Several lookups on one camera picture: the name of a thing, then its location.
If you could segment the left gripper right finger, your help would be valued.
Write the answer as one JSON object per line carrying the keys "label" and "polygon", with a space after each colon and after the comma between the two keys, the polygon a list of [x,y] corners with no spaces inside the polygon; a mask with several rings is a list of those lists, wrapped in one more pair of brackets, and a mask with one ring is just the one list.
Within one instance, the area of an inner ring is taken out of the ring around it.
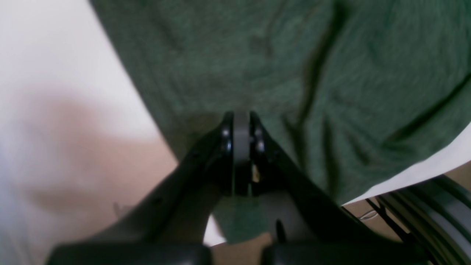
{"label": "left gripper right finger", "polygon": [[425,251],[360,224],[313,184],[255,112],[242,115],[241,193],[258,197],[273,237],[262,265],[425,265]]}

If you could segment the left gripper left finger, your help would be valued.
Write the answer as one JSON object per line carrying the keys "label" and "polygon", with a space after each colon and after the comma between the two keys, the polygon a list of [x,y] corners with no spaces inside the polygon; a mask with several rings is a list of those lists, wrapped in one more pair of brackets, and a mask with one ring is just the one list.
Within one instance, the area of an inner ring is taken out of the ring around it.
{"label": "left gripper left finger", "polygon": [[232,191],[234,113],[190,149],[178,167],[121,220],[58,245],[48,265],[212,265],[202,241],[209,216]]}

